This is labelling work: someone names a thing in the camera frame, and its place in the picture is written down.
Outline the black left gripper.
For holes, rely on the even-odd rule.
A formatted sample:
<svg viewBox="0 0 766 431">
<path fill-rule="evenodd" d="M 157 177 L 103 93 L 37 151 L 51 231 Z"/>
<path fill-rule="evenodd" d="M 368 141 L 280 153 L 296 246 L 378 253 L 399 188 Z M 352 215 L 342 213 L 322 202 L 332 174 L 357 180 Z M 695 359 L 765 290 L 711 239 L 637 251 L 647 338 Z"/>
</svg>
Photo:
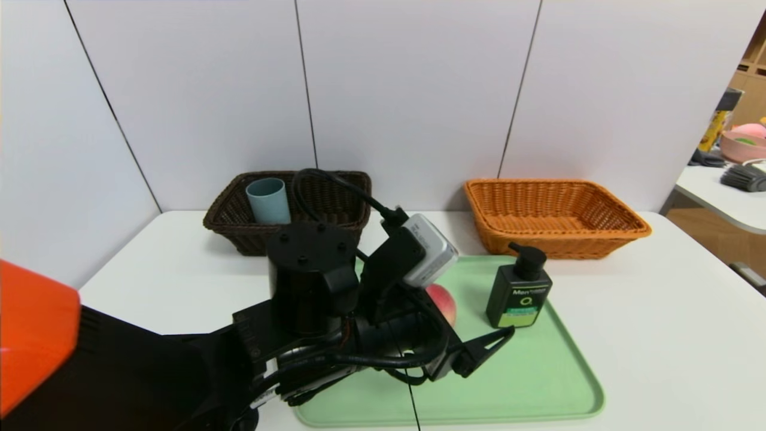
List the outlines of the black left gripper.
<svg viewBox="0 0 766 431">
<path fill-rule="evenodd" d="M 515 335 L 515 326 L 493 330 L 461 342 L 428 294 L 419 287 L 396 286 L 386 303 L 388 321 L 369 323 L 357 317 L 354 336 L 356 353 L 372 357 L 424 356 L 427 362 L 386 374 L 402 383 L 424 383 L 441 379 L 449 371 L 469 377 L 503 348 Z"/>
</svg>

